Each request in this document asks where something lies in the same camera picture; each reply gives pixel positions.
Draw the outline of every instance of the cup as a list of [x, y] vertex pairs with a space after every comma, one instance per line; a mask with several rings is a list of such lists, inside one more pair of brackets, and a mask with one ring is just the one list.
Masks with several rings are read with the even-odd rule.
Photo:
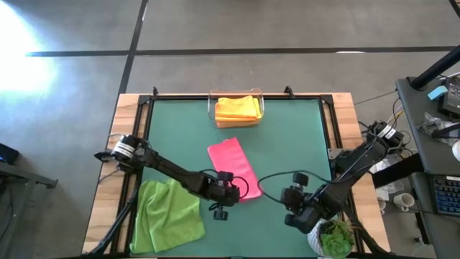
[[382, 197], [377, 197], [377, 202], [379, 203], [380, 213], [385, 214], [385, 207], [387, 206], [387, 202]]
[[393, 198], [393, 203], [398, 206], [401, 211], [408, 212], [409, 207], [415, 204], [415, 199], [408, 193], [397, 195]]

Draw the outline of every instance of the concrete floor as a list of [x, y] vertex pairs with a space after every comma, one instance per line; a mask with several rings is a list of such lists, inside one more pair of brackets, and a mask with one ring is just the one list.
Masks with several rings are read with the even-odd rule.
[[[28, 51], [128, 50], [140, 0], [0, 1], [0, 142], [19, 165], [58, 178], [37, 188], [14, 258], [78, 255], [88, 224], [126, 57], [23, 58]], [[460, 42], [459, 18], [437, 0], [150, 0], [139, 50], [221, 47], [420, 47]], [[347, 91], [356, 102], [395, 88], [445, 53], [136, 57], [126, 92], [210, 88]], [[460, 71], [457, 65], [451, 71]], [[386, 120], [397, 95], [356, 106]], [[408, 130], [403, 117], [398, 129]], [[392, 250], [416, 248], [413, 214], [388, 213]], [[415, 254], [433, 257], [431, 247]]]

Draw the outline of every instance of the green mat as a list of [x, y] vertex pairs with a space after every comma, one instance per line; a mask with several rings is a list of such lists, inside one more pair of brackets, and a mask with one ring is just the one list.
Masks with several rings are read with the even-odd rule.
[[[317, 100], [265, 100], [263, 120], [255, 127], [217, 129], [208, 118], [207, 100], [156, 100], [149, 141], [162, 156], [190, 170], [212, 168], [207, 148], [237, 137], [258, 178], [272, 173], [306, 169], [330, 179], [326, 143]], [[142, 180], [164, 181], [167, 176], [145, 169]], [[279, 197], [292, 184], [292, 175], [263, 182], [264, 190]], [[310, 178], [307, 190], [322, 183]], [[216, 221], [201, 200], [204, 238], [160, 253], [163, 256], [284, 256], [316, 254], [306, 235], [284, 224], [284, 206], [265, 196], [226, 208], [229, 220]]]

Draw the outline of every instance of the pink towel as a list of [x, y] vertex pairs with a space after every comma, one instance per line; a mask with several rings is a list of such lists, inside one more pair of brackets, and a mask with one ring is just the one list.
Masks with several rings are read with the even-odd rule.
[[[257, 177], [236, 137], [208, 147], [208, 154], [216, 171], [230, 172], [234, 176], [241, 176], [247, 181], [249, 191], [241, 199], [242, 201], [262, 195], [262, 192], [257, 187]], [[239, 187], [240, 196], [246, 193], [247, 186], [243, 180], [234, 179], [233, 184]]]

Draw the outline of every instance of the yellow towel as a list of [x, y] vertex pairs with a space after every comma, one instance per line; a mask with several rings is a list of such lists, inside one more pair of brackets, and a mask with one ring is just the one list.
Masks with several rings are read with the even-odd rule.
[[252, 96], [239, 99], [219, 98], [215, 115], [218, 122], [250, 122], [262, 118], [259, 100]]

